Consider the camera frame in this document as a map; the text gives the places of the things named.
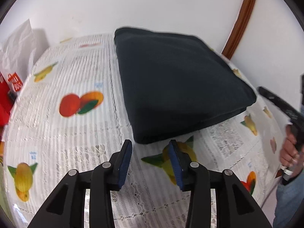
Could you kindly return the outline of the person's right hand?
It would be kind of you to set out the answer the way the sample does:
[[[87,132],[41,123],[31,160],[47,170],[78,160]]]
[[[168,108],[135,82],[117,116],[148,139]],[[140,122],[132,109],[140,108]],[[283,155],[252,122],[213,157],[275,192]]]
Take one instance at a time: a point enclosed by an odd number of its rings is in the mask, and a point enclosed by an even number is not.
[[[290,175],[291,179],[298,176],[303,170],[303,146],[301,152],[295,148],[297,141],[292,133],[291,125],[286,125],[285,132],[286,137],[279,153],[279,160],[283,167],[292,168],[292,174]]]

